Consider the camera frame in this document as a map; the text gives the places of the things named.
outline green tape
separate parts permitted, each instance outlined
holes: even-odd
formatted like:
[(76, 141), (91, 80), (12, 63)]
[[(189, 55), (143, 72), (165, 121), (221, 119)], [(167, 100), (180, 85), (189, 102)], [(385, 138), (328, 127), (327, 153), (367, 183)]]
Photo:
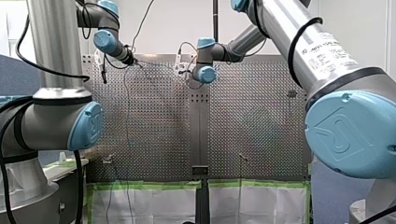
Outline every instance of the green tape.
[(87, 216), (88, 224), (92, 224), (92, 203), (93, 203), (93, 187), (87, 186)]
[(146, 182), (146, 181), (114, 181), (111, 183), (93, 183), (89, 184), (92, 190), (117, 190), (117, 189), (151, 189), (151, 190), (169, 190), (169, 189), (199, 189), (200, 181), (182, 181), (182, 182)]
[[(234, 187), (240, 187), (240, 185), (241, 185), (240, 179), (209, 180), (210, 188), (234, 188)], [(304, 189), (306, 188), (306, 183), (298, 182), (298, 181), (269, 181), (269, 180), (242, 179), (242, 186)]]
[(311, 182), (306, 182), (305, 184), (306, 186), (306, 220), (305, 223), (306, 224), (310, 224), (311, 223)]

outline black band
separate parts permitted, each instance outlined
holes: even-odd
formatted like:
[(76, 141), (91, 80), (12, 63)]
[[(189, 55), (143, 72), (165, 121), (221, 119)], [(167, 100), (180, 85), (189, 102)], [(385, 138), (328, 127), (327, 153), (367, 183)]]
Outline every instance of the black band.
[(308, 111), (309, 108), (322, 96), (327, 95), (343, 86), (346, 84), (355, 81), (356, 79), (362, 78), (362, 77), (369, 77), (372, 75), (386, 75), (387, 73), (382, 70), (381, 68), (378, 67), (368, 67), (368, 68), (363, 68), (361, 70), (355, 71), (353, 73), (349, 73), (347, 75), (344, 75), (342, 77), (337, 78), (335, 81), (330, 83), (329, 85), (323, 87), (320, 91), (315, 93), (308, 101), (308, 103), (305, 106), (305, 110)]
[(35, 105), (81, 105), (92, 101), (92, 96), (71, 99), (33, 99)]
[(116, 28), (113, 28), (113, 27), (108, 27), (108, 26), (101, 26), (101, 27), (98, 27), (98, 30), (112, 30), (112, 31), (115, 31), (115, 32), (118, 32), (119, 31), (119, 29), (116, 29)]
[(22, 136), (22, 120), (28, 107), (29, 106), (24, 106), (23, 108), (21, 108), (15, 116), (14, 136), (15, 136), (15, 140), (17, 141), (18, 145), (20, 145), (20, 147), (22, 147), (25, 150), (32, 150), (27, 146)]
[(270, 36), (267, 33), (265, 33), (265, 31), (262, 29), (262, 25), (260, 24), (259, 10), (258, 10), (258, 6), (257, 6), (259, 4), (259, 1), (258, 0), (254, 0), (253, 4), (254, 4), (254, 6), (253, 6), (253, 8), (254, 8), (254, 17), (256, 19), (257, 28), (259, 28), (259, 31), (260, 31), (260, 33), (262, 33), (263, 36), (265, 36), (268, 39), (271, 39)]
[(209, 65), (209, 66), (213, 66), (213, 63), (200, 63), (200, 62), (197, 62), (197, 64), (203, 64), (203, 65)]
[(15, 162), (20, 162), (20, 161), (29, 161), (32, 159), (35, 159), (38, 157), (38, 152), (32, 152), (29, 154), (24, 154), (20, 156), (13, 156), (13, 157), (5, 157), (3, 159), (4, 164), (10, 164), (10, 163), (15, 163)]
[(304, 26), (302, 26), (296, 36), (293, 38), (293, 41), (291, 41), (290, 44), (290, 49), (289, 49), (289, 56), (288, 56), (288, 65), (289, 65), (289, 71), (290, 71), (290, 75), (291, 78), (293, 78), (294, 82), (299, 85), (300, 87), (301, 84), (299, 82), (299, 80), (297, 79), (297, 76), (294, 72), (294, 65), (293, 65), (293, 61), (294, 61), (294, 51), (296, 50), (296, 46), (298, 41), (300, 40), (300, 37), (303, 35), (303, 33), (305, 32), (306, 28), (308, 28), (309, 26), (316, 24), (316, 23), (323, 23), (323, 19), (321, 17), (315, 17), (313, 19), (311, 19), (309, 22), (307, 22)]

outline white wall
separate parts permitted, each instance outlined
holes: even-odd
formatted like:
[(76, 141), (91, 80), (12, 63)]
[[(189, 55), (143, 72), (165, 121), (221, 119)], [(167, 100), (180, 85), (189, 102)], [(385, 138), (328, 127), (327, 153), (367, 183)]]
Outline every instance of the white wall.
[[(150, 0), (119, 0), (120, 39), (132, 44), (138, 25)], [(310, 11), (319, 13), (319, 0), (313, 0)], [(231, 8), (231, 0), (219, 0), (219, 41), (228, 43), (244, 31), (251, 22), (244, 13)], [(137, 53), (176, 53), (183, 41), (196, 44), (199, 37), (213, 36), (212, 0), (166, 0), (155, 1), (143, 29), (136, 39)], [(193, 53), (187, 46), (185, 53)], [(261, 54), (278, 54), (271, 41)]]
[(388, 4), (391, 1), (321, 0), (320, 16), (326, 29), (360, 64), (389, 70)]
[[(0, 1), (0, 54), (18, 58), (15, 45), (21, 37), (27, 16), (24, 1)], [(35, 61), (35, 48), (30, 28), (21, 45), (21, 54)]]

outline white cloth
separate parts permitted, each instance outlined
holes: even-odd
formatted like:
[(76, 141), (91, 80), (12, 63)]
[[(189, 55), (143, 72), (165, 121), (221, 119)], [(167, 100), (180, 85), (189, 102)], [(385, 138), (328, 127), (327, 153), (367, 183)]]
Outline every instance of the white cloth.
[(243, 186), (213, 188), (209, 193), (214, 224), (307, 223), (306, 188)]

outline end effector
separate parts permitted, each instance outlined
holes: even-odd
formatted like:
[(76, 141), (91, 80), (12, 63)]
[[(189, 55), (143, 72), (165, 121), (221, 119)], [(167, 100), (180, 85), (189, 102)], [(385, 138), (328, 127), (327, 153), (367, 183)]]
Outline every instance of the end effector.
[(201, 83), (211, 83), (216, 79), (213, 62), (240, 63), (248, 51), (265, 40), (255, 25), (250, 25), (241, 35), (227, 45), (216, 43), (214, 38), (202, 37), (198, 40), (198, 55), (192, 77)]
[(98, 28), (93, 37), (94, 45), (104, 54), (124, 64), (133, 64), (132, 51), (119, 41), (118, 6), (108, 0), (99, 1), (98, 5), (101, 7), (78, 8), (78, 27)]

